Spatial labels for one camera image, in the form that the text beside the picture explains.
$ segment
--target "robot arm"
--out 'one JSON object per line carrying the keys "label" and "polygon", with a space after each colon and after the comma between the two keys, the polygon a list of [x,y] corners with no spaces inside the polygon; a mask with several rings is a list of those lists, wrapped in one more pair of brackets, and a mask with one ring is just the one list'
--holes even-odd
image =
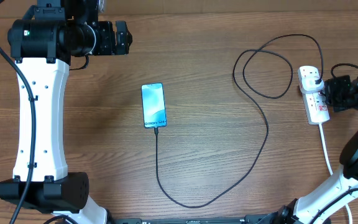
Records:
{"label": "robot arm", "polygon": [[68,215],[85,224],[112,222],[109,212],[89,197],[84,172],[69,173],[63,150],[63,99],[71,56],[124,55],[132,43],[124,21],[98,21],[101,0],[38,0],[8,32],[15,59],[34,95],[36,120],[34,171],[27,183],[32,132],[29,96],[19,79],[20,135],[12,179],[0,182],[0,198],[23,207]]}
{"label": "robot arm", "polygon": [[[293,214],[302,223],[311,223],[316,214],[329,203],[349,189],[358,188],[358,132],[346,144],[340,161],[341,166],[329,179],[296,202]],[[358,191],[346,195],[319,216],[315,223],[324,223],[329,216],[356,198]]]}

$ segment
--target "power strip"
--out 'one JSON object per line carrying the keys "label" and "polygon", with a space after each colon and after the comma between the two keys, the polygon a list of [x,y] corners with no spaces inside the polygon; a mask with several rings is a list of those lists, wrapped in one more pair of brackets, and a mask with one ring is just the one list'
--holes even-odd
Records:
{"label": "power strip", "polygon": [[305,83],[319,78],[318,69],[313,66],[302,66],[298,69],[298,77],[309,124],[319,124],[328,121],[329,113],[325,103],[326,98],[320,93],[320,90],[324,87],[324,82],[321,81],[319,85],[314,87],[310,85],[305,86]]}

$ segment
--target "wood grain surface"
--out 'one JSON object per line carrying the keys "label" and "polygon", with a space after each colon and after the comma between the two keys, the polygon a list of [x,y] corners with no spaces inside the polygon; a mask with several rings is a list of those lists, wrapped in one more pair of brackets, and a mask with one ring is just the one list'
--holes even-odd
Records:
{"label": "wood grain surface", "polygon": [[[358,65],[357,12],[275,12],[116,16],[134,36],[126,56],[91,57],[88,69],[73,71],[67,82],[64,147],[70,172],[84,171],[90,195],[114,217],[242,217],[278,210],[310,193],[328,176],[317,126],[307,123],[296,72],[288,93],[262,98],[241,82],[265,111],[270,134],[254,170],[211,205],[186,209],[169,201],[155,179],[155,137],[144,129],[140,86],[162,82],[168,126],[160,129],[160,179],[179,202],[199,205],[227,189],[251,166],[265,136],[260,112],[233,84],[238,55],[283,34],[315,37],[324,54],[324,79],[336,63]],[[0,19],[0,44],[9,51]],[[302,37],[278,40],[267,48],[284,55],[295,71],[320,68],[315,44]],[[79,67],[83,58],[74,58]],[[258,54],[247,67],[250,84],[279,95],[290,70],[281,59]],[[338,75],[357,70],[340,68]],[[241,69],[236,70],[241,81]],[[347,140],[358,130],[358,112],[331,113],[324,124],[333,167]],[[11,178],[19,139],[19,94],[13,69],[0,56],[0,181]],[[358,223],[358,199],[350,203]],[[14,206],[0,200],[0,223]],[[50,215],[23,209],[17,223],[43,223]],[[333,223],[347,223],[340,210]]]}
{"label": "wood grain surface", "polygon": [[[36,0],[5,1],[0,18],[22,17]],[[358,0],[108,0],[104,15],[358,10]]]}

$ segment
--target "black cable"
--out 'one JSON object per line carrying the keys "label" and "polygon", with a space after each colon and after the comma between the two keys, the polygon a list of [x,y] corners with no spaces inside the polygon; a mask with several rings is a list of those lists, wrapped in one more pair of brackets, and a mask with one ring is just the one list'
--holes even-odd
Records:
{"label": "black cable", "polygon": [[329,208],[331,208],[333,205],[335,205],[335,203],[337,203],[338,201],[340,201],[342,198],[344,198],[346,195],[348,194],[352,194],[353,192],[358,191],[358,188],[354,188],[354,189],[349,189],[346,192],[344,192],[343,194],[341,194],[337,199],[333,200],[331,203],[329,203],[327,206],[325,206],[322,210],[320,210],[317,215],[311,220],[310,224],[313,224],[326,210],[328,210]]}
{"label": "black cable", "polygon": [[88,55],[85,55],[85,64],[83,66],[81,66],[80,68],[71,68],[70,71],[86,69],[89,64],[90,64],[90,57]]}
{"label": "black cable", "polygon": [[[245,79],[245,75],[244,75],[244,70],[245,70],[245,67],[248,65],[249,61],[255,56],[255,54],[257,54],[258,52],[260,52],[260,50],[262,50],[263,48],[265,48],[269,43],[273,42],[274,40],[277,40],[277,39],[280,39],[280,38],[283,38],[283,37],[293,37],[293,36],[300,36],[300,37],[307,37],[307,38],[310,38],[311,40],[313,40],[316,45],[317,45],[317,48],[318,48],[318,51],[320,53],[320,59],[321,59],[321,74],[320,74],[320,78],[318,80],[316,80],[316,84],[319,84],[321,83],[321,81],[323,80],[323,72],[324,72],[324,60],[323,60],[323,51],[321,50],[321,47],[320,45],[318,44],[317,40],[312,37],[312,36],[309,36],[309,35],[306,35],[306,34],[287,34],[287,35],[281,35],[279,37],[276,37],[276,38],[273,38],[272,40],[266,42],[264,45],[262,45],[261,47],[259,47],[259,49],[257,49],[249,58],[248,58],[248,61],[246,62],[246,64],[244,65],[244,69],[242,71],[242,74],[244,76],[244,81],[246,81]],[[254,90],[249,84],[248,82],[246,81],[246,84],[247,86],[252,90],[254,91],[256,94],[260,95],[260,96],[263,96],[263,97],[266,97],[264,96],[263,94],[259,93],[258,91]],[[277,99],[277,98],[280,98],[281,96],[276,96],[276,98],[274,97],[267,97],[267,98],[271,98],[271,99]]]}
{"label": "black cable", "polygon": [[58,215],[58,216],[52,217],[52,218],[48,219],[48,221],[44,222],[44,224],[49,224],[49,223],[59,220],[61,218],[68,220],[71,224],[78,224],[74,219],[72,219],[72,217],[69,217],[68,215]]}
{"label": "black cable", "polygon": [[336,78],[336,76],[334,75],[334,69],[335,68],[338,68],[340,66],[349,66],[349,67],[353,67],[353,68],[357,68],[358,69],[358,66],[357,65],[354,65],[354,64],[351,64],[351,63],[339,63],[339,64],[336,64],[334,65],[332,68],[331,68],[331,75]]}
{"label": "black cable", "polygon": [[[282,55],[280,54],[277,54],[275,52],[271,52],[271,51],[268,51],[268,50],[262,50],[264,47],[267,46],[267,44],[271,43],[272,41],[274,40],[277,40],[279,38],[282,38],[282,37],[290,37],[290,36],[304,36],[304,37],[309,37],[311,38],[318,46],[318,49],[319,49],[319,52],[320,52],[320,56],[321,56],[321,76],[320,76],[320,81],[322,80],[322,77],[323,77],[323,53],[321,51],[321,47],[320,45],[317,43],[316,39],[314,39],[313,37],[309,36],[309,35],[304,35],[304,34],[289,34],[289,35],[283,35],[283,36],[280,36],[280,37],[276,37],[270,41],[268,41],[266,44],[264,44],[263,46],[261,46],[259,49],[249,49],[249,50],[246,50],[244,51],[243,53],[240,54],[240,56],[237,58],[235,64],[234,64],[234,67],[233,67],[233,73],[232,73],[232,77],[233,77],[233,81],[234,83],[236,84],[236,86],[238,87],[238,89],[240,89],[241,92],[243,92],[246,96],[248,96],[248,98],[250,98],[252,100],[252,102],[255,103],[255,105],[258,107],[264,121],[265,121],[265,125],[266,125],[266,136],[265,136],[265,139],[262,143],[262,146],[260,147],[259,149],[259,152],[252,164],[252,166],[250,167],[250,169],[246,172],[246,174],[244,176],[241,177],[240,180],[238,180],[235,184],[233,184],[231,187],[229,187],[227,190],[225,190],[224,192],[220,193],[218,196],[216,196],[215,198],[213,198],[212,200],[210,200],[209,202],[203,204],[203,205],[198,205],[198,206],[188,206],[188,205],[184,205],[178,201],[176,201],[175,199],[173,199],[171,196],[169,196],[169,194],[166,193],[166,191],[164,190],[164,188],[162,187],[161,183],[160,183],[160,179],[159,179],[159,176],[158,176],[158,128],[154,128],[154,133],[155,133],[155,174],[156,174],[156,177],[157,177],[157,182],[158,182],[158,186],[160,187],[161,191],[165,194],[165,196],[167,196],[172,202],[176,203],[177,205],[180,205],[182,207],[185,207],[185,208],[202,208],[202,207],[205,207],[209,204],[211,204],[212,202],[214,202],[215,200],[217,200],[219,197],[222,197],[224,194],[226,194],[227,192],[229,192],[231,189],[233,189],[235,186],[237,186],[238,184],[240,184],[249,174],[250,172],[252,171],[252,169],[254,168],[254,166],[256,165],[256,162],[260,156],[260,154],[262,153],[262,150],[265,146],[265,143],[266,143],[266,140],[267,140],[267,137],[269,136],[269,122],[267,121],[267,118],[266,118],[266,115],[264,113],[264,111],[261,109],[261,107],[259,106],[259,104],[248,94],[246,93],[240,86],[239,84],[237,83],[237,80],[236,80],[236,77],[235,77],[235,71],[236,71],[236,66],[237,66],[237,63],[238,61],[240,60],[240,58],[247,52],[254,52],[251,57],[248,59],[248,61],[246,62],[246,64],[244,65],[244,68],[242,69],[242,76],[244,78],[244,81],[245,83],[247,84],[247,86],[252,90],[254,91],[256,94],[260,95],[260,96],[263,96],[265,98],[270,98],[270,99],[278,99],[280,97],[282,97],[283,95],[285,95],[288,91],[288,89],[291,87],[291,84],[292,84],[292,80],[293,80],[293,68],[292,68],[292,65],[291,63]],[[268,53],[268,54],[272,54],[272,55],[276,55],[280,58],[282,58],[284,61],[286,61],[286,63],[290,66],[290,69],[291,69],[291,78],[290,78],[290,82],[287,86],[287,88],[285,89],[285,91],[281,94],[281,95],[278,95],[278,96],[267,96],[267,95],[264,95],[262,93],[259,93],[258,91],[256,91],[255,89],[253,89],[247,82],[246,80],[246,76],[245,76],[245,69],[246,69],[246,66],[248,65],[249,61],[251,60],[251,58],[258,52],[263,52],[263,53]]]}
{"label": "black cable", "polygon": [[36,129],[35,103],[34,103],[35,99],[32,94],[29,82],[27,81],[27,79],[25,78],[23,73],[20,71],[20,69],[17,67],[17,65],[9,58],[9,56],[4,52],[4,50],[1,47],[0,47],[0,54],[12,66],[12,68],[16,71],[17,75],[23,81],[25,89],[27,90],[27,93],[29,94],[29,101],[30,101],[30,108],[31,108],[31,144],[30,144],[29,173],[27,174],[27,180],[25,183],[25,187],[24,187],[22,196],[20,197],[19,203],[17,204],[16,209],[12,215],[11,221],[9,222],[10,224],[13,224],[17,218],[17,215],[19,214],[21,207],[23,206],[24,199],[29,191],[30,182],[32,179],[32,173],[33,173],[33,169],[34,169],[35,129]]}

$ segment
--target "smartphone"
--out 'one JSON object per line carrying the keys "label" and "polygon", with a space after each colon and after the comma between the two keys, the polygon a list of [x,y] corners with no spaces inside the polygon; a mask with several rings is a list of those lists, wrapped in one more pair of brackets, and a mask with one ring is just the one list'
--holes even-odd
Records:
{"label": "smartphone", "polygon": [[142,85],[143,118],[145,128],[167,125],[162,83]]}

